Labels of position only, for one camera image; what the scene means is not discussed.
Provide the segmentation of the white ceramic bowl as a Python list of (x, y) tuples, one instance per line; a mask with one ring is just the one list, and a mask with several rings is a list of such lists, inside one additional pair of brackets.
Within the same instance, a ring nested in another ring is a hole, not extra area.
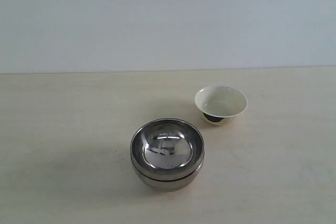
[(248, 107), (246, 96), (237, 89), (211, 85), (201, 88), (194, 97), (203, 119), (212, 125), (224, 125), (243, 114)]

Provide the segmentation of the ribbed steel bowl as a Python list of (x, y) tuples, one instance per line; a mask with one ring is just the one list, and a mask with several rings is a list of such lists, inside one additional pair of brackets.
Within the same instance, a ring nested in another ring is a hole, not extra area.
[(154, 180), (177, 180), (191, 174), (204, 158), (204, 140), (192, 124), (174, 118), (140, 127), (130, 143), (135, 168)]

